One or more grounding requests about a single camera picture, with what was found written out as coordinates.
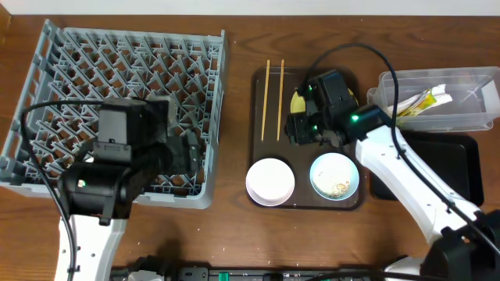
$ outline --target black tray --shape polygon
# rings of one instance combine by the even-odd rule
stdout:
[[[479,149],[472,137],[421,132],[402,132],[402,135],[415,153],[454,191],[477,206],[483,204]],[[397,200],[389,188],[372,173],[370,191],[379,199]]]
[[[281,133],[280,141],[277,141],[277,113],[280,98],[280,67],[270,68],[269,89],[267,94],[266,128],[264,141],[261,141],[264,87],[266,84],[266,69],[259,69],[255,72],[252,80],[252,124],[250,126],[250,155],[248,168],[253,163],[263,158],[278,158],[287,163],[295,175],[295,189],[291,197],[282,205],[275,208],[300,208],[300,209],[326,209],[351,211],[358,208],[364,198],[366,190],[366,177],[364,169],[355,160],[353,147],[347,146],[343,150],[329,146],[320,147],[319,144],[307,144],[302,146],[292,146],[288,137],[284,134],[287,114],[290,113],[290,101],[304,77],[305,70],[299,68],[285,68],[284,89],[281,110]],[[347,80],[349,88],[355,89],[353,80]],[[314,191],[309,181],[309,169],[320,155],[328,152],[342,153],[348,156],[358,167],[359,186],[358,190],[349,198],[343,201],[332,201],[321,197]]]

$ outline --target plastic bin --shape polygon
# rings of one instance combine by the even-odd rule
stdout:
[[[177,133],[194,130],[203,168],[194,175],[159,175],[136,202],[179,208],[212,203],[219,151],[220,111],[227,78],[227,41],[218,36],[80,28],[45,21],[0,157],[0,185],[28,197],[49,197],[20,144],[20,112],[51,100],[102,100],[169,95],[177,104]],[[50,180],[98,133],[98,112],[84,105],[34,110],[30,142]]]
[[[500,116],[500,68],[473,67],[397,71],[399,101],[439,84],[453,101],[430,108],[418,116],[398,117],[403,130],[430,132],[489,130]],[[368,91],[369,104],[387,112],[394,101],[394,82],[389,72],[380,75],[379,87]]]

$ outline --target wooden table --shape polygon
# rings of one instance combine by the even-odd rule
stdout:
[[[14,16],[0,46],[0,140],[4,140],[33,58],[45,16]],[[379,48],[400,69],[500,65],[500,18],[487,17],[209,17],[49,16],[60,27],[220,34],[230,43],[223,103],[219,171],[206,210],[135,205],[115,264],[147,254],[214,266],[331,268],[382,265],[400,254],[427,253],[423,235],[398,203],[367,197],[353,212],[289,211],[254,206],[245,195],[252,74],[271,59],[308,66],[346,42]],[[324,66],[343,65],[362,93],[386,71],[363,50],[333,54]],[[472,133],[480,145],[485,204],[500,207],[500,122]],[[59,247],[58,214],[47,199],[0,190],[0,279],[50,280]]]

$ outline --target brown serving tray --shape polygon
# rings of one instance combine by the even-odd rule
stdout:
[[[287,163],[295,175],[295,189],[291,197],[282,205],[274,208],[300,208],[351,211],[358,208],[366,191],[366,176],[362,166],[355,160],[354,146],[336,149],[319,144],[292,146],[284,133],[287,114],[290,113],[291,97],[301,83],[305,69],[286,67],[284,69],[283,103],[281,109],[281,133],[277,141],[277,114],[280,99],[280,67],[270,68],[269,89],[267,94],[266,128],[264,141],[261,141],[264,87],[266,68],[255,72],[252,79],[252,117],[251,141],[248,168],[263,158],[278,158]],[[342,153],[354,161],[359,170],[358,190],[348,199],[332,201],[321,197],[314,191],[309,180],[309,169],[316,158],[328,152]]]

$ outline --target cable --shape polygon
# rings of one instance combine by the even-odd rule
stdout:
[[[101,105],[101,104],[102,101],[48,101],[32,105],[28,108],[25,108],[21,112],[20,129],[21,129],[21,137],[23,138],[23,146],[28,152],[31,161],[33,162],[34,168],[41,176],[41,179],[44,182],[45,186],[47,187],[48,192],[54,199],[55,206],[57,206],[59,214],[61,215],[61,220],[64,223],[64,227],[66,228],[66,232],[68,234],[68,241],[70,242],[70,267],[68,268],[68,281],[73,280],[74,273],[77,270],[75,268],[75,264],[77,263],[77,249],[75,245],[75,237],[73,235],[73,231],[71,230],[70,216],[68,214],[68,211],[64,209],[63,203],[57,196],[55,188],[50,184],[50,180],[48,179],[47,173],[41,167],[40,162],[38,162],[37,156],[34,153],[33,147],[30,145],[30,141],[28,139],[28,135],[26,132],[26,116],[28,112],[31,112],[32,110],[50,105]]]
[[[497,256],[500,257],[500,250],[496,247],[496,245],[486,236],[486,234],[484,234],[479,228],[477,228],[477,226],[474,224],[474,222],[469,219],[469,217],[467,215],[465,215],[462,211],[460,211],[460,209],[458,209],[455,205],[455,202],[453,201],[450,201],[449,199],[446,198],[446,196],[444,196],[431,182],[429,182],[429,180],[424,176],[422,175],[422,173],[410,162],[410,160],[408,159],[408,157],[406,157],[405,155],[405,151],[399,146],[399,143],[398,143],[398,138],[396,137],[396,118],[398,117],[398,98],[399,98],[399,84],[398,84],[398,78],[396,77],[396,72],[394,71],[394,69],[392,68],[391,64],[389,63],[388,59],[385,57],[384,54],[382,54],[380,51],[376,50],[375,48],[367,45],[367,44],[363,44],[363,43],[349,43],[349,44],[341,44],[341,45],[338,45],[336,48],[333,48],[331,50],[328,50],[326,52],[324,52],[312,65],[311,67],[309,67],[306,75],[305,75],[305,79],[304,81],[302,82],[301,86],[300,86],[300,91],[303,91],[305,90],[305,87],[307,85],[307,81],[309,80],[313,70],[317,67],[317,65],[324,59],[326,58],[329,54],[333,53],[333,52],[336,52],[336,51],[339,51],[341,49],[345,49],[345,48],[354,48],[354,47],[358,47],[358,48],[365,48],[367,50],[370,50],[372,51],[373,53],[375,53],[376,55],[378,55],[382,60],[384,60],[386,66],[389,68],[389,71],[391,72],[391,75],[392,75],[392,80],[394,81],[394,87],[395,87],[395,92],[394,92],[394,106],[393,106],[393,109],[392,109],[392,121],[391,121],[391,136],[392,136],[392,141],[394,142],[394,145],[395,145],[395,148],[396,150],[398,151],[399,153],[399,156],[401,156],[401,158],[403,159],[403,161],[405,161],[406,165],[408,165],[408,167],[415,173],[415,175],[420,179],[422,180],[423,183],[425,183],[427,185],[427,187],[429,187],[429,189],[434,193],[436,194],[436,196],[441,199],[441,201],[443,201],[443,203],[445,203],[445,205],[451,209],[455,214],[457,214],[458,217],[460,217],[461,219],[463,219],[466,224],[471,228],[471,230],[473,232],[475,232],[476,235],[478,235],[478,237],[486,243],[486,245],[488,245],[492,250],[493,252],[495,252],[497,254]]]
[[[329,279],[337,278],[371,278],[371,279],[401,279],[401,280],[413,280],[413,281],[446,281],[444,278],[433,277],[433,276],[417,276],[413,274],[406,273],[396,273],[396,272],[383,272],[380,270],[359,270],[359,271],[342,271],[342,272],[332,272],[327,274],[322,274],[321,276],[312,277],[306,281],[324,281]]]

